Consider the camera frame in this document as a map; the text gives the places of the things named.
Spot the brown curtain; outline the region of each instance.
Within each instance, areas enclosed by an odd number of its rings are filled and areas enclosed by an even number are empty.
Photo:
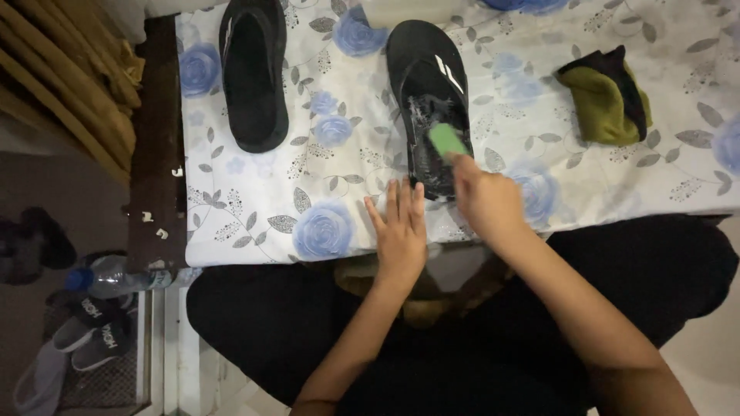
[[[0,111],[128,186],[144,60],[97,0],[0,0]]]

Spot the person's lap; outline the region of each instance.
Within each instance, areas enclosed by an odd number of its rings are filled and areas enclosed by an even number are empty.
[[[722,232],[685,215],[558,232],[548,243],[657,346],[722,303],[738,263]],[[208,344],[291,405],[361,301],[301,265],[220,266],[194,282],[187,309]],[[460,325],[416,331],[396,322],[377,362],[388,365],[370,368],[348,392],[358,406],[404,378],[419,392],[453,378],[461,395],[477,392],[482,376],[492,386],[491,378],[515,377],[486,371],[493,362],[521,369],[566,401],[581,403],[588,389],[582,365],[519,278]],[[439,371],[432,377],[421,368]],[[382,383],[386,372],[393,374]]]

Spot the green brush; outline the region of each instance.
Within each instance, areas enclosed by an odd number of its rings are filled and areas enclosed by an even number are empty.
[[[468,149],[460,141],[455,133],[455,130],[451,125],[447,123],[439,123],[429,130],[429,139],[434,145],[434,148],[446,159],[448,153],[459,153],[461,155],[467,155]]]

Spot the green cloth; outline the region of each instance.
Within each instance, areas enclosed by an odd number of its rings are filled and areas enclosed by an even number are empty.
[[[558,80],[573,93],[582,140],[626,146],[643,141],[653,125],[650,100],[624,58],[625,47],[620,46],[558,70]]]

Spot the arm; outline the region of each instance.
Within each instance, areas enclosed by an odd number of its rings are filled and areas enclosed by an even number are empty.
[[[365,199],[377,233],[380,262],[377,276],[337,343],[303,385],[292,416],[334,414],[336,403],[377,357],[403,301],[419,278],[426,262],[424,189],[418,183],[412,198],[411,186],[405,178],[400,198],[396,193],[397,182],[391,181],[387,223],[370,199]]]
[[[653,344],[524,222],[517,184],[455,159],[458,207],[527,283],[590,372],[602,415],[696,415]]]

